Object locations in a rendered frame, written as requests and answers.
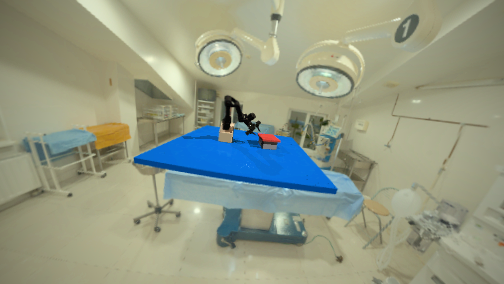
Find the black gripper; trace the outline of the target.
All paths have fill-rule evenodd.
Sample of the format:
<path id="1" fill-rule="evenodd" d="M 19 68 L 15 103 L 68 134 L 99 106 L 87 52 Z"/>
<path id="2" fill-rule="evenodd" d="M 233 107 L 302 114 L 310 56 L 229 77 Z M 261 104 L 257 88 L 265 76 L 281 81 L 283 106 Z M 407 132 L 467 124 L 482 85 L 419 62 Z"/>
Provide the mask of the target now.
<path id="1" fill-rule="evenodd" d="M 251 123 L 252 123 L 252 122 L 250 121 L 250 122 L 247 124 L 247 126 L 248 126 L 248 125 L 250 126 L 250 125 L 251 125 Z M 252 123 L 252 124 L 253 124 L 253 123 Z M 257 121 L 257 122 L 256 122 L 256 127 L 257 127 L 257 129 L 258 129 L 258 130 L 259 130 L 259 125 L 260 125 L 260 124 L 261 124 L 261 122 L 260 122 L 260 121 Z M 259 130 L 259 132 L 260 132 L 260 130 Z M 247 136 L 248 136 L 249 134 L 254 134 L 254 135 L 256 135 L 256 134 L 255 134 L 254 132 L 252 132 L 251 130 L 249 130 L 249 131 L 247 130 L 247 131 L 245 132 L 245 134 L 246 134 Z M 256 136 L 257 136 L 257 135 L 256 135 Z"/>

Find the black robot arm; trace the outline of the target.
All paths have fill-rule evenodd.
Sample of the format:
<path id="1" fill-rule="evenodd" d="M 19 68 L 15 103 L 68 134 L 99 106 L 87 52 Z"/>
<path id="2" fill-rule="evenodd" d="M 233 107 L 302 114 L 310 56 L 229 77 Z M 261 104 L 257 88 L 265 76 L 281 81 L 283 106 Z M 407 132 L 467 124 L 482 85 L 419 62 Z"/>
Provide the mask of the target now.
<path id="1" fill-rule="evenodd" d="M 235 104 L 233 104 L 233 103 Z M 230 96 L 225 96 L 224 97 L 224 104 L 225 104 L 225 117 L 222 119 L 222 129 L 223 130 L 229 130 L 230 128 L 230 123 L 231 123 L 231 116 L 230 116 L 230 107 L 235 107 L 237 114 L 238 114 L 238 121 L 239 122 L 244 122 L 246 125 L 252 121 L 253 119 L 256 118 L 256 115 L 254 113 L 250 113 L 249 115 L 243 114 L 241 112 L 240 104 L 238 100 L 235 100 L 234 98 Z M 245 118 L 244 118 L 245 116 Z M 255 123 L 251 123 L 251 125 L 248 125 L 248 128 L 253 131 L 256 127 Z"/>

